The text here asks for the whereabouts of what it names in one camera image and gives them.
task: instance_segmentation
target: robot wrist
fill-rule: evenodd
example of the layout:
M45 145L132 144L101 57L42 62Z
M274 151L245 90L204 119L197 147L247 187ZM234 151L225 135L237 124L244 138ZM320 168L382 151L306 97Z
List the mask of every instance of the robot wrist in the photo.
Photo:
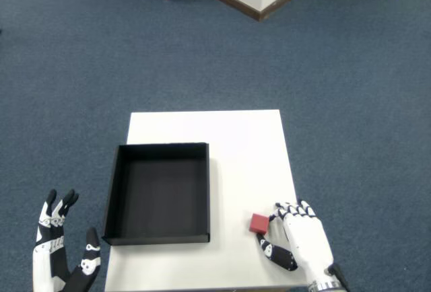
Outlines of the robot wrist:
M313 281L308 286L308 292L321 292L321 291L331 291L331 292L344 292L345 289L343 285L335 277L329 277L327 280Z

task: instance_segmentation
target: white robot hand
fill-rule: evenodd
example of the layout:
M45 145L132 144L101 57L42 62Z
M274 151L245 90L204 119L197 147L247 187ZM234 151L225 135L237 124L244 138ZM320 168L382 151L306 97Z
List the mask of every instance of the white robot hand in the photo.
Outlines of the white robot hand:
M71 190L59 204L52 208L57 192L50 191L42 212L33 249L34 292L86 292L90 289L100 269L100 244L96 230L87 231L87 245L81 264L70 273L64 247L63 224L69 208L78 199Z
M329 246L322 222L308 203L301 200L297 205L276 203L277 209L270 221L281 219L291 251L268 242L262 235L257 239L266 257L286 268L304 270L310 292L349 291Z

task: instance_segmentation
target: blue carpet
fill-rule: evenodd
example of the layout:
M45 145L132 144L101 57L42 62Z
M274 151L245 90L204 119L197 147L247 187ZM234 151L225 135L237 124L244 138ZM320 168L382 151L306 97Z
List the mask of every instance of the blue carpet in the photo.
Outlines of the blue carpet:
M49 189L81 194L70 265L100 233L131 112L279 108L352 291L429 291L430 4L293 0L257 23L217 0L0 0L1 290L31 291Z

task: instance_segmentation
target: white tabletop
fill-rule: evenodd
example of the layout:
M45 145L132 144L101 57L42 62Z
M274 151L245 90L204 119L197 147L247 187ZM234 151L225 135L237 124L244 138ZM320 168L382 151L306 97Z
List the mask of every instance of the white tabletop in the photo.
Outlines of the white tabletop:
M132 113L127 144L186 142L209 143L211 241L111 246L105 291L304 285L302 271L270 262L248 231L253 213L296 201L279 111ZM276 221L268 237L288 247Z

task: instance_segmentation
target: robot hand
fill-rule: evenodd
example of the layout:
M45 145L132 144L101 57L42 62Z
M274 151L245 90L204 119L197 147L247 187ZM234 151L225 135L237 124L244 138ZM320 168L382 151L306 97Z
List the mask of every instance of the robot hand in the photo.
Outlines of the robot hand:
M262 235L257 239L266 257L287 270L301 267L306 275L308 289L314 291L348 291L347 283L334 264L331 247L322 222L305 201L298 205L276 203L277 209L270 221L281 219L290 243L291 252L273 245Z
M34 292L86 292L100 269L100 244L96 230L87 230L87 246L81 264L70 273L67 267L63 224L78 194L71 190L53 209L57 192L51 190L42 212L33 249Z

